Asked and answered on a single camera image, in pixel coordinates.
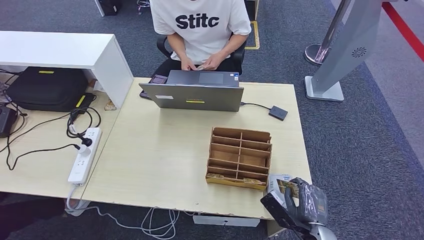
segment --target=laptop lid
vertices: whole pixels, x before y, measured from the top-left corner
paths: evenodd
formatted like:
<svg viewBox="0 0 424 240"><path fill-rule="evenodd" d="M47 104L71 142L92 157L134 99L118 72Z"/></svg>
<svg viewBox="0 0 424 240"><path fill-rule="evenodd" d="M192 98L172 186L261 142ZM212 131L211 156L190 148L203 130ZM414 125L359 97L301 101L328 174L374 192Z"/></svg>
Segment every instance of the laptop lid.
<svg viewBox="0 0 424 240"><path fill-rule="evenodd" d="M243 87L138 84L160 107L166 109L192 109L238 112Z"/></svg>

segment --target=white power strip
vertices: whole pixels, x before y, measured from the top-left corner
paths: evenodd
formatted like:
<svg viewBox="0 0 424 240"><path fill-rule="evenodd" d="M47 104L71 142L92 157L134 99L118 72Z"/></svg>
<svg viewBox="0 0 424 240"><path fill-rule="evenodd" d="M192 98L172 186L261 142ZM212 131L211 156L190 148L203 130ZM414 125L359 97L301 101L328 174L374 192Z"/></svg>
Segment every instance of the white power strip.
<svg viewBox="0 0 424 240"><path fill-rule="evenodd" d="M101 136L102 130L99 127L90 127L87 129L84 138L91 139L92 144L87 148L87 150L85 150L85 152L78 153L76 156L69 178L67 179L68 182L79 185L83 185L86 182Z"/></svg>

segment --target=cardboard organizer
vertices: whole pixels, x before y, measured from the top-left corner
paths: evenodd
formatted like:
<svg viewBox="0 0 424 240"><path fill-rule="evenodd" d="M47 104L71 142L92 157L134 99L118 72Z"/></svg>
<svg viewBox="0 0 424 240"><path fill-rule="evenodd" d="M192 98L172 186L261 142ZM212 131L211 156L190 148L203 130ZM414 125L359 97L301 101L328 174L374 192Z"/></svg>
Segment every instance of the cardboard organizer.
<svg viewBox="0 0 424 240"><path fill-rule="evenodd" d="M214 127L206 182L265 190L272 146L269 132Z"/></svg>

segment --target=black office chair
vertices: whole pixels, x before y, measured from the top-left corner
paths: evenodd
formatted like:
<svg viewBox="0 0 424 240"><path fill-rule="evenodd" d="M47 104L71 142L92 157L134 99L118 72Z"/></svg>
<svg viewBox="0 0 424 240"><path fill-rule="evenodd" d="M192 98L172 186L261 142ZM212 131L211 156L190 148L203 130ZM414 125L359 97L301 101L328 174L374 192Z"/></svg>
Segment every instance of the black office chair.
<svg viewBox="0 0 424 240"><path fill-rule="evenodd" d="M165 47L165 42L167 41L168 36L166 35L160 35L157 38L156 46L157 48L168 58L171 58L172 52L169 52ZM243 43L237 50L235 50L233 53L231 53L230 59L234 62L236 67L236 72L238 72L240 75L242 75L242 63L245 59L245 46L246 42Z"/></svg>

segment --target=robotic arm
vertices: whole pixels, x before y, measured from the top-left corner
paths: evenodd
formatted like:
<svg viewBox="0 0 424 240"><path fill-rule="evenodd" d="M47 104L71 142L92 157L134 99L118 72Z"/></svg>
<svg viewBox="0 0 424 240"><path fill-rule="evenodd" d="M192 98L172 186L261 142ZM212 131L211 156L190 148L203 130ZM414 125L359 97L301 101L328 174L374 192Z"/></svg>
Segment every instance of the robotic arm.
<svg viewBox="0 0 424 240"><path fill-rule="evenodd" d="M272 190L260 202L279 226L302 234L303 240L337 240L334 233L325 227L328 222L327 196L322 189L308 184L301 178L290 180L297 189L284 188L284 201ZM293 195L299 198L295 205Z"/></svg>

